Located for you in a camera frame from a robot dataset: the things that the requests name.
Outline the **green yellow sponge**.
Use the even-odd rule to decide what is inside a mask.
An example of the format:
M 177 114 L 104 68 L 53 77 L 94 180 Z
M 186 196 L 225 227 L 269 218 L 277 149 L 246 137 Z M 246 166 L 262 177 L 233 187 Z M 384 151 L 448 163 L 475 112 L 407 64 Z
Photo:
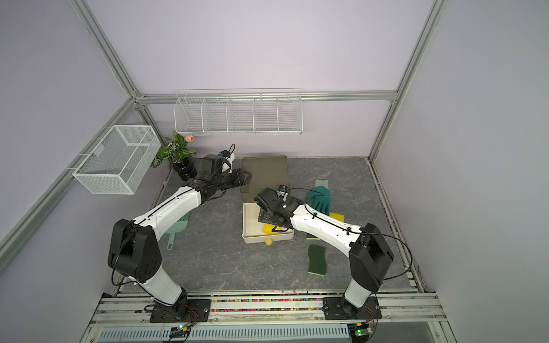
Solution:
M 317 244 L 312 244 L 307 250 L 309 258 L 308 272 L 310 274 L 324 276 L 327 272 L 327 262 L 325 259 L 326 248 Z

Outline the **olive three-drawer storage box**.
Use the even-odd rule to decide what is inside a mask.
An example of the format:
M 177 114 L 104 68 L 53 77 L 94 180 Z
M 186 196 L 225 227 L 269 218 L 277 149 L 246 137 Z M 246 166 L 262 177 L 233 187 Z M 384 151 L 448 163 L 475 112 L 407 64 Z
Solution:
M 290 188 L 290 173 L 287 157 L 245 157 L 242 169 L 251 174 L 249 182 L 241 187 L 243 203 L 253 203 L 254 198 L 265 188 L 278 190 L 280 185 Z

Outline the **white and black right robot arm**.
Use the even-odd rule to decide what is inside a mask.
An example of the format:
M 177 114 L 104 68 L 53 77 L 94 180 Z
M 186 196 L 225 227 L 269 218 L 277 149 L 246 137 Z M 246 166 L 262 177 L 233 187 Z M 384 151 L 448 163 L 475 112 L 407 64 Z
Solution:
M 378 292 L 395 255 L 374 224 L 360 227 L 333 219 L 303 200 L 270 188 L 262 190 L 254 202 L 260 207 L 261 222 L 311 234 L 348 258 L 351 280 L 343 295 L 344 307 L 358 310 Z

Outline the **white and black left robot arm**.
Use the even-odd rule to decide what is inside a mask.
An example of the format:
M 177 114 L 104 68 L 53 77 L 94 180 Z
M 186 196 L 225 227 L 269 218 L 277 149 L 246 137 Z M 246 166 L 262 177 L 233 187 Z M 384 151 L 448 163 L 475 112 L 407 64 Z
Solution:
M 232 164 L 234 154 L 222 151 L 202 158 L 202 169 L 167 200 L 132 220 L 114 224 L 108 266 L 129 278 L 165 307 L 182 305 L 185 291 L 162 266 L 159 241 L 184 215 L 215 198 L 217 192 L 250 183 L 252 173 Z

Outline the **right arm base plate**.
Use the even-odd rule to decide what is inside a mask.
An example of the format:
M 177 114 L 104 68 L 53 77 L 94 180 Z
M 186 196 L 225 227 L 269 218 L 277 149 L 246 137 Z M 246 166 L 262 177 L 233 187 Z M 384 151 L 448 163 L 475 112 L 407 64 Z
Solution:
M 325 320 L 379 320 L 382 314 L 379 301 L 375 297 L 368 297 L 361 307 L 355 307 L 344 297 L 324 297 L 321 310 Z

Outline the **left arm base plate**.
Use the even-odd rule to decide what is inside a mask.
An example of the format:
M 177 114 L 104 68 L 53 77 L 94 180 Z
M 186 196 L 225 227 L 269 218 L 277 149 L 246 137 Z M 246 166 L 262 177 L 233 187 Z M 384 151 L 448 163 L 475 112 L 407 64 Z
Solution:
M 210 315 L 211 300 L 184 299 L 174 305 L 154 302 L 150 311 L 151 323 L 170 322 L 207 322 Z

